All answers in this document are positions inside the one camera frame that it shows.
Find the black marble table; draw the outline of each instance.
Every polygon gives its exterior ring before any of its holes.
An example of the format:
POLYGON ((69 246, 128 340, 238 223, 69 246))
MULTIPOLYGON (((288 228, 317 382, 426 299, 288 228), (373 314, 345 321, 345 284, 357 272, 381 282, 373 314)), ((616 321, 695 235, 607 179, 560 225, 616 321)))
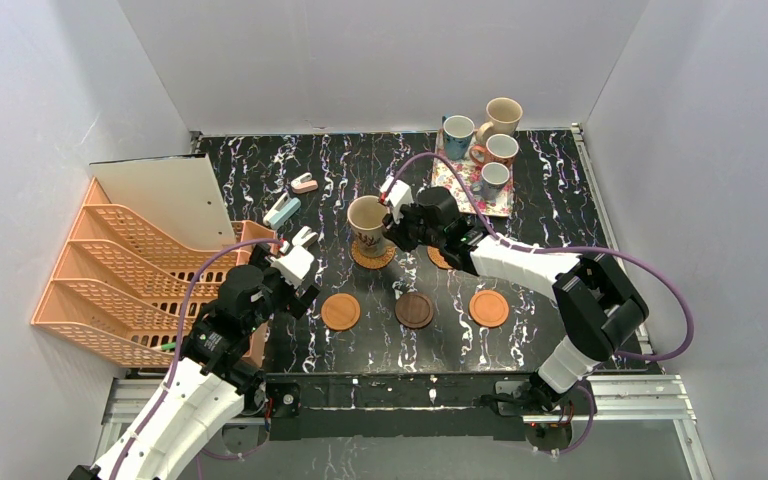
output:
MULTIPOLYGON (((398 252, 382 270, 351 259, 346 210, 353 199, 377 194, 387 175, 409 157, 433 149, 435 133, 376 133, 205 137, 207 152, 232 220, 256 220, 289 191, 293 178, 310 172, 319 190, 297 196, 301 209, 280 229, 291 238, 303 225, 320 233, 310 248, 322 293, 296 321, 279 316, 270 324, 264 369, 289 373, 448 373, 533 371, 563 338, 557 309, 534 292, 503 280, 443 271, 425 248, 398 252), (511 307, 508 321, 487 329, 469 316, 475 292, 493 289, 511 307), (433 322, 422 330, 395 318, 396 292, 419 291, 435 299, 433 322), (320 317, 330 295, 354 295, 363 310, 358 324, 333 332, 320 317)), ((522 153, 514 165, 515 204, 497 231, 548 246, 605 245, 605 235, 587 179, 567 130, 518 132, 522 153)), ((414 192, 431 179, 430 159, 416 162, 403 180, 414 192)), ((636 339, 624 347, 639 352, 636 339)), ((603 370, 644 370, 642 362, 607 362, 603 370)))

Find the orange mug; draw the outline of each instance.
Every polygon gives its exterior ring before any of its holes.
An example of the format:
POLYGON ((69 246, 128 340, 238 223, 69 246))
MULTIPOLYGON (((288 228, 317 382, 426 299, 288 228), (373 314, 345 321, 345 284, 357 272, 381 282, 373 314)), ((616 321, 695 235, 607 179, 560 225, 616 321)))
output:
POLYGON ((519 153, 519 143, 517 143, 514 137, 504 133, 497 133, 488 138, 487 146, 473 145, 469 147, 469 158, 479 167, 490 162, 497 162, 510 167, 514 163, 517 153, 519 153), (481 152, 484 159, 478 159, 475 156, 475 152, 481 152))

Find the coaster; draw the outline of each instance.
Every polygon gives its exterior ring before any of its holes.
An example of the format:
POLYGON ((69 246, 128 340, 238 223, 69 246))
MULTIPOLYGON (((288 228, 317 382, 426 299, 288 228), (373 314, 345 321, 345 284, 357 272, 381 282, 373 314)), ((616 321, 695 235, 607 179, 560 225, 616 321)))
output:
POLYGON ((348 330, 355 326, 359 318, 360 304, 348 293, 331 295, 322 304, 322 321, 331 330, 348 330))
POLYGON ((482 327, 498 327, 508 319, 508 313, 508 301, 492 290, 482 290, 469 301, 469 314, 482 327))
POLYGON ((363 268, 378 270, 384 268, 396 256, 396 247, 387 247, 387 251, 380 257, 370 258, 358 250, 357 241, 352 242, 352 259, 363 268))
POLYGON ((437 268, 442 268, 443 270, 452 269, 452 266, 446 263, 446 259, 443 258, 438 248, 428 247, 428 259, 431 260, 431 263, 437 265, 437 268))
POLYGON ((421 293, 404 293, 396 301, 396 318, 408 328, 425 327, 434 318, 434 304, 421 293))

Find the white board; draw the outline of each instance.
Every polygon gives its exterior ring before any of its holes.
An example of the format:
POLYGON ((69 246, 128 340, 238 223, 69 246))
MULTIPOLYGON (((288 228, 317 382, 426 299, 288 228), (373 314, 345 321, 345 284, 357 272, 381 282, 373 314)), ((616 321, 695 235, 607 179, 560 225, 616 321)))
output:
POLYGON ((234 243, 219 184, 206 155, 90 164, 111 203, 124 205, 187 247, 234 243))

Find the tray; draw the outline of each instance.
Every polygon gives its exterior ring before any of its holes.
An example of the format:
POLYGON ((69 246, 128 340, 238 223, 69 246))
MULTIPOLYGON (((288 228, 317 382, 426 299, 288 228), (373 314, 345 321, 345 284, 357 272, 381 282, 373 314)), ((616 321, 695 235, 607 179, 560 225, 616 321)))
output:
MULTIPOLYGON (((470 148, 473 145, 475 145, 474 136, 472 137, 472 142, 469 144, 470 148)), ((436 150, 438 155, 446 156, 443 150, 442 130, 437 131, 436 150)), ((452 161, 452 164, 455 166, 458 174, 464 179, 464 183, 466 183, 467 187, 479 181, 478 179, 479 175, 481 174, 481 170, 472 160, 469 159, 469 157, 466 159, 459 158, 449 160, 452 161)), ((513 204, 514 198, 513 178, 514 172, 513 167, 511 167, 511 180, 508 182, 505 188, 499 192, 499 196, 497 196, 493 201, 487 202, 480 196, 476 195, 475 199, 478 201, 478 208, 481 209, 481 213, 490 217, 511 216, 511 206, 513 204)), ((435 187, 446 187, 449 189, 449 191, 452 192, 452 195, 455 197, 455 200, 458 202, 458 210, 460 210, 461 213, 475 213, 475 209, 473 209, 472 205, 470 205, 469 200, 466 198, 466 194, 464 193, 461 186, 458 185, 458 182, 455 180, 452 171, 449 170, 449 168, 443 162, 437 159, 434 159, 434 167, 432 168, 431 172, 431 185, 435 187)))

